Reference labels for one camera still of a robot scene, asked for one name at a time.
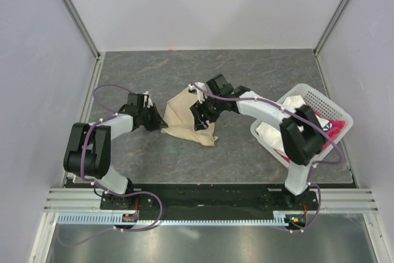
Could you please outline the beige cloth napkin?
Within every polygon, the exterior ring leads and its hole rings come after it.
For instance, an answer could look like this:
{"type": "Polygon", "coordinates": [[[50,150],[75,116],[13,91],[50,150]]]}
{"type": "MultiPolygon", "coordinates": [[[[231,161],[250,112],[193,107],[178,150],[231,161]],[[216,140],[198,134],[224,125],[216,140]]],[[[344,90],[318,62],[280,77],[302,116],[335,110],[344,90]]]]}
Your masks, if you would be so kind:
{"type": "Polygon", "coordinates": [[[168,127],[162,128],[161,132],[182,140],[189,140],[206,147],[213,147],[218,139],[214,135],[215,124],[209,124],[207,129],[194,130],[194,117],[190,107],[198,102],[196,94],[190,93],[188,88],[167,101],[164,112],[164,121],[168,127]]]}

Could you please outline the pink cloth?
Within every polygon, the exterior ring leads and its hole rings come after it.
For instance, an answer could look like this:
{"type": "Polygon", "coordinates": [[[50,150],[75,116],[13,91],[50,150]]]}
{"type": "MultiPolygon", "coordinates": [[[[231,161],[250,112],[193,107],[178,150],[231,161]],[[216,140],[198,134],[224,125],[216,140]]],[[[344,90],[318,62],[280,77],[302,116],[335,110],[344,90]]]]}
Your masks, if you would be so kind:
{"type": "Polygon", "coordinates": [[[322,125],[318,122],[318,115],[308,105],[296,108],[290,117],[279,124],[279,132],[283,144],[282,158],[288,163],[298,165],[338,164],[343,160],[342,150],[335,144],[345,121],[329,120],[322,125]],[[317,155],[328,150],[329,146],[337,150],[338,159],[334,161],[315,160],[317,155]]]}

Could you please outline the white plastic basket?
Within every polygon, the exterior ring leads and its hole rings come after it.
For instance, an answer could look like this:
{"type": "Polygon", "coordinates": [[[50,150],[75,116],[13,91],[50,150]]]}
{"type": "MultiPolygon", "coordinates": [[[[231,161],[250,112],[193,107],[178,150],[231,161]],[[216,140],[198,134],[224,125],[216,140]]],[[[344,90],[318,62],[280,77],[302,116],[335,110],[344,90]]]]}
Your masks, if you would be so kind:
{"type": "MultiPolygon", "coordinates": [[[[278,101],[278,104],[283,105],[286,97],[301,95],[306,105],[310,106],[315,113],[321,118],[327,119],[332,124],[332,128],[326,134],[338,144],[344,135],[353,126],[352,117],[346,113],[338,104],[331,101],[328,97],[320,91],[312,88],[307,84],[297,84],[290,91],[285,93],[278,101]]],[[[278,152],[266,144],[256,133],[255,129],[261,123],[260,120],[255,120],[251,124],[251,134],[258,140],[258,142],[270,152],[285,168],[289,167],[289,158],[281,156],[278,152]]]]}

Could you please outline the left aluminium frame post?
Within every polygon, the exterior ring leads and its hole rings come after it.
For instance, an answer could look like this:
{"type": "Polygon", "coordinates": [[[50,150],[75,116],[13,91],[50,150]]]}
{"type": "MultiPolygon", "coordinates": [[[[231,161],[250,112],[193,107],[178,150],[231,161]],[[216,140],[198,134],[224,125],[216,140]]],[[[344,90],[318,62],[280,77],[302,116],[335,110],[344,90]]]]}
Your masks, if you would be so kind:
{"type": "Polygon", "coordinates": [[[78,13],[74,3],[72,0],[61,0],[63,5],[65,6],[69,16],[71,17],[72,21],[76,25],[78,31],[80,32],[82,38],[86,42],[89,50],[92,52],[93,56],[96,59],[99,59],[101,53],[98,47],[95,45],[91,35],[89,34],[80,14],[78,13]]]}

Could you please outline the aluminium frame post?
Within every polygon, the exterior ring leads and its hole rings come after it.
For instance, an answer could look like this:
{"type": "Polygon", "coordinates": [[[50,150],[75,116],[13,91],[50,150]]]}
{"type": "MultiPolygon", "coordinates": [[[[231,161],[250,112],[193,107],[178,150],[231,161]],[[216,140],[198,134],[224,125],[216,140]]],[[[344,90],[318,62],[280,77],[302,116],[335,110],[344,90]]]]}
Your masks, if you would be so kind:
{"type": "Polygon", "coordinates": [[[315,48],[313,49],[314,56],[317,57],[320,52],[322,51],[324,45],[326,44],[328,38],[330,37],[331,33],[335,29],[338,21],[340,20],[341,16],[345,12],[347,6],[349,5],[351,0],[340,0],[338,5],[336,6],[331,18],[328,21],[321,37],[319,38],[315,48]]]}
{"type": "Polygon", "coordinates": [[[65,6],[69,16],[71,17],[72,21],[76,25],[78,31],[80,32],[82,38],[86,42],[89,50],[92,52],[93,56],[96,59],[99,59],[101,53],[98,47],[95,45],[91,35],[89,34],[80,14],[78,13],[74,3],[72,0],[61,0],[63,5],[65,6]]]}

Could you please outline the right aluminium frame post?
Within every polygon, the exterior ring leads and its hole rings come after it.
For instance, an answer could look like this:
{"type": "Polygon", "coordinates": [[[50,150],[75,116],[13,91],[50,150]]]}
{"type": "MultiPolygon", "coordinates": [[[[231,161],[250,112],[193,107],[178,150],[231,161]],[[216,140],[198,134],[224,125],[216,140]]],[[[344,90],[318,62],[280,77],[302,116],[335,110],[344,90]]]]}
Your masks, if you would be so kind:
{"type": "Polygon", "coordinates": [[[326,44],[328,38],[330,37],[331,33],[335,29],[338,21],[340,20],[341,16],[345,12],[347,6],[349,5],[351,0],[340,0],[338,5],[336,6],[331,18],[328,21],[321,37],[319,38],[315,48],[313,49],[314,56],[317,57],[320,52],[322,51],[324,45],[326,44]]]}

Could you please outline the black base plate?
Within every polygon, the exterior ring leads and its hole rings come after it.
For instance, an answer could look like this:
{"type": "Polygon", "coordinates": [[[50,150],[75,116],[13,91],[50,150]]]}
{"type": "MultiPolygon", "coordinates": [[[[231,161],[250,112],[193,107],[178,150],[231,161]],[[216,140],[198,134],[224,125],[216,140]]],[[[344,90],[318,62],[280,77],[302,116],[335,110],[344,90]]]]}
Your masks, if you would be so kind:
{"type": "Polygon", "coordinates": [[[146,220],[217,221],[272,219],[275,211],[312,212],[316,192],[291,197],[280,184],[135,184],[137,196],[103,195],[101,210],[137,210],[146,220]]]}

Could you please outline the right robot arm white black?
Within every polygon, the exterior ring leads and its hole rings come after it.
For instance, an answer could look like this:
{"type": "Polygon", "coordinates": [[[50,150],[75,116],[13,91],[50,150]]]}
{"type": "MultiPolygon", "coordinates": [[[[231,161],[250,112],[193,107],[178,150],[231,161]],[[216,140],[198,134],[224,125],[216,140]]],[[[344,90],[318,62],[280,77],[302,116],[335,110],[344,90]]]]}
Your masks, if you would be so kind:
{"type": "Polygon", "coordinates": [[[190,107],[197,131],[207,129],[224,111],[250,116],[277,130],[289,158],[283,205],[294,210],[304,203],[304,196],[310,188],[307,179],[312,159],[326,143],[326,133],[311,107],[284,107],[248,87],[233,87],[222,74],[206,83],[190,83],[188,91],[198,96],[198,101],[190,107]]]}

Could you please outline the white cloth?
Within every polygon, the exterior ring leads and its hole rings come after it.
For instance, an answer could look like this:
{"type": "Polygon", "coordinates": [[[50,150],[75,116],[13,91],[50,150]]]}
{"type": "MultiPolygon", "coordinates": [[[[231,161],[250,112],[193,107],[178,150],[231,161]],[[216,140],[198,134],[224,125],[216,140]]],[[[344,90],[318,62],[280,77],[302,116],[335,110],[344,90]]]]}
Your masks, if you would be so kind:
{"type": "MultiPolygon", "coordinates": [[[[305,104],[306,103],[301,95],[286,97],[285,101],[283,102],[283,105],[294,108],[299,108],[305,104]]],[[[318,119],[324,132],[328,132],[332,128],[332,124],[329,120],[321,118],[317,113],[316,118],[318,119]]],[[[287,157],[287,154],[285,154],[284,151],[282,136],[279,130],[271,127],[267,123],[260,123],[255,131],[257,135],[272,149],[278,152],[281,156],[287,157]]]]}

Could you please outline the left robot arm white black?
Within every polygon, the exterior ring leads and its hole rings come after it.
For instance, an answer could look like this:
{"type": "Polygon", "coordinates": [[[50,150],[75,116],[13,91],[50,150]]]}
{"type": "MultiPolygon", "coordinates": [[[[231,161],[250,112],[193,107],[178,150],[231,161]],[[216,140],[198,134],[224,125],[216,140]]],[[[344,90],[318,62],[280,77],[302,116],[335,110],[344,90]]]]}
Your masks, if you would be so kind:
{"type": "Polygon", "coordinates": [[[148,94],[129,93],[127,103],[108,120],[75,123],[63,159],[64,170],[94,188],[103,188],[103,202],[130,209],[136,200],[133,183],[112,166],[111,142],[141,126],[149,132],[168,127],[148,94]]]}

